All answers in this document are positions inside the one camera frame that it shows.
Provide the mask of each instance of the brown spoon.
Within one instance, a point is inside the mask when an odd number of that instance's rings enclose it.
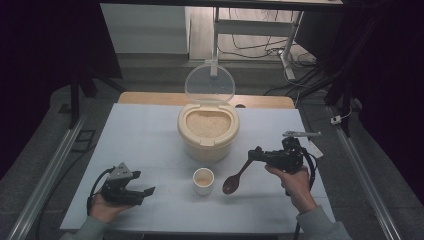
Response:
[[[244,172],[244,170],[246,170],[246,168],[252,162],[253,160],[247,160],[247,162],[243,165],[239,173],[237,173],[236,175],[230,176],[225,180],[224,185],[222,185],[222,191],[225,194],[229,195],[237,190],[238,185],[240,183],[241,174]]]

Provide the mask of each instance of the sleeve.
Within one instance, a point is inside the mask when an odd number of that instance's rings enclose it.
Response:
[[[309,240],[352,240],[343,223],[331,222],[322,206],[296,218]]]
[[[60,240],[102,240],[108,227],[108,224],[88,216],[80,230],[75,234],[65,233]]]

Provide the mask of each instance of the beige plastic container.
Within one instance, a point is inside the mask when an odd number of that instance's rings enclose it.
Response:
[[[185,91],[192,103],[180,111],[177,125],[188,155],[200,162],[222,160],[240,127],[227,103],[235,93],[232,76],[220,66],[202,65],[187,77]]]

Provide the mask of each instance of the container lid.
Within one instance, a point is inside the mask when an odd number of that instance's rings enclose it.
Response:
[[[234,79],[225,68],[204,64],[187,76],[185,92],[195,102],[228,102],[235,94]]]

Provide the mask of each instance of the cup rim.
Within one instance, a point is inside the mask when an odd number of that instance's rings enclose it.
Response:
[[[196,180],[194,179],[194,177],[196,176],[196,173],[197,173],[197,172],[199,172],[199,171],[202,171],[202,170],[206,170],[206,171],[210,172],[210,173],[211,173],[211,175],[212,175],[212,181],[211,181],[208,185],[206,185],[206,186],[201,186],[201,185],[197,184]],[[199,169],[197,169],[197,170],[193,173],[193,182],[194,182],[194,184],[196,184],[196,186],[198,186],[198,187],[201,187],[201,188],[209,187],[210,185],[212,185],[212,183],[213,183],[214,181],[215,181],[215,175],[213,174],[212,170],[210,170],[209,168],[199,168]]]

